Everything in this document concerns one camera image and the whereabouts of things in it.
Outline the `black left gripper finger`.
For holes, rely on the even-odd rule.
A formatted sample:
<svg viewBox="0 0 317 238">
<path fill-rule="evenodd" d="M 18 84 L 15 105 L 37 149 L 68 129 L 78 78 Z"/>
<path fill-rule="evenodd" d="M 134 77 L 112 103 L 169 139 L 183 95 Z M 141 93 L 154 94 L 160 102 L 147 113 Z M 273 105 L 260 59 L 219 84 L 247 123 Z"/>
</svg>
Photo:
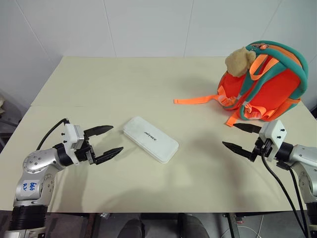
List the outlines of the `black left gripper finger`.
<svg viewBox="0 0 317 238">
<path fill-rule="evenodd" d="M 99 165 L 101 163 L 104 163 L 108 160 L 111 160 L 113 157 L 115 157 L 117 154 L 119 154 L 124 147 L 118 147 L 118 148 L 113 148 L 110 149 L 106 152 L 104 152 L 102 155 L 98 156 L 95 158 L 95 164 Z"/>
<path fill-rule="evenodd" d="M 84 130 L 84 135 L 86 137 L 91 137 L 91 136 L 94 136 L 94 135 L 104 134 L 104 133 L 108 132 L 111 129 L 113 129 L 112 125 L 96 126 L 96 127 Z"/>
</svg>

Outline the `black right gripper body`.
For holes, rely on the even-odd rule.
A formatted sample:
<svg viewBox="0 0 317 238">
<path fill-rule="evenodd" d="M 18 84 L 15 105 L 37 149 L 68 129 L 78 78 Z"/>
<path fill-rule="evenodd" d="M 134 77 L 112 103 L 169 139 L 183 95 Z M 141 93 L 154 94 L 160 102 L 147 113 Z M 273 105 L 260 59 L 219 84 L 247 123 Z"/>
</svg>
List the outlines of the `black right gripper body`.
<svg viewBox="0 0 317 238">
<path fill-rule="evenodd" d="M 269 157 L 272 151 L 272 140 L 267 138 L 262 140 L 260 137 L 257 138 L 255 142 L 255 146 L 250 155 L 250 161 L 254 162 L 257 156 L 264 155 L 265 157 Z"/>
</svg>

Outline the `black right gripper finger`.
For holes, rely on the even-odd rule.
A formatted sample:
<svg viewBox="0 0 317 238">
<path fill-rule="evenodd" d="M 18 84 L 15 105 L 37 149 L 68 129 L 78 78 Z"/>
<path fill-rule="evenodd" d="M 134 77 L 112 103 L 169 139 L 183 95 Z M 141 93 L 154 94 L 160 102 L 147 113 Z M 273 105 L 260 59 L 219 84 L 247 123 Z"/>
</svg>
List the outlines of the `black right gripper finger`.
<svg viewBox="0 0 317 238">
<path fill-rule="evenodd" d="M 238 146 L 234 143 L 230 143 L 230 142 L 225 142 L 223 141 L 222 144 L 228 148 L 229 150 L 231 150 L 232 152 L 234 152 L 235 154 L 238 154 L 242 157 L 245 157 L 247 159 L 251 158 L 251 152 L 243 149 L 241 146 Z"/>
<path fill-rule="evenodd" d="M 259 134 L 261 130 L 260 126 L 249 124 L 249 123 L 235 123 L 233 126 L 248 133 Z"/>
</svg>

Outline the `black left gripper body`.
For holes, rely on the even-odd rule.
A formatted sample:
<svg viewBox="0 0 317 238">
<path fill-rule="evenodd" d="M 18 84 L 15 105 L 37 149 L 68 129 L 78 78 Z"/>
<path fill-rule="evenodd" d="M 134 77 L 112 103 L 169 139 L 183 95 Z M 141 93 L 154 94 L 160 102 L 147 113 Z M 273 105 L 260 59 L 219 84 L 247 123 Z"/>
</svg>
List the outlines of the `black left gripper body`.
<svg viewBox="0 0 317 238">
<path fill-rule="evenodd" d="M 89 143 L 89 137 L 96 135 L 94 130 L 84 131 L 84 140 L 79 149 L 75 151 L 75 155 L 79 162 L 88 161 L 89 164 L 96 164 L 96 156 L 92 145 Z"/>
</svg>

